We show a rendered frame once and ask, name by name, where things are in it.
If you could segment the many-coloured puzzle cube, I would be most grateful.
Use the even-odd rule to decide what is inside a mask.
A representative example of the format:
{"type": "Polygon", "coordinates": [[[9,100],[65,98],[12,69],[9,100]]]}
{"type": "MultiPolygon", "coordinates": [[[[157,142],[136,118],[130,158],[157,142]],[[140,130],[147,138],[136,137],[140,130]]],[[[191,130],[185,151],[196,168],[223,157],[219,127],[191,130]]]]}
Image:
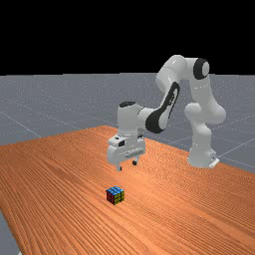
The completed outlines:
{"type": "Polygon", "coordinates": [[[125,200],[125,191],[118,186],[113,186],[106,190],[107,201],[116,205],[125,200]]]}

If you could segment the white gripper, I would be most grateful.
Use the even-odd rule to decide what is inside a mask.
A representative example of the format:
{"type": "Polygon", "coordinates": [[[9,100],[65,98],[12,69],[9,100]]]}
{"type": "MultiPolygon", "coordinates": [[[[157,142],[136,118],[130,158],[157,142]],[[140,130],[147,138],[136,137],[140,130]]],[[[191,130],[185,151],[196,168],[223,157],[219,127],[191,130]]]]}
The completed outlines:
{"type": "Polygon", "coordinates": [[[109,139],[108,144],[108,162],[117,165],[117,171],[122,171],[123,161],[132,158],[132,165],[137,165],[138,158],[145,154],[145,140],[142,133],[124,136],[116,134],[109,139]]]}

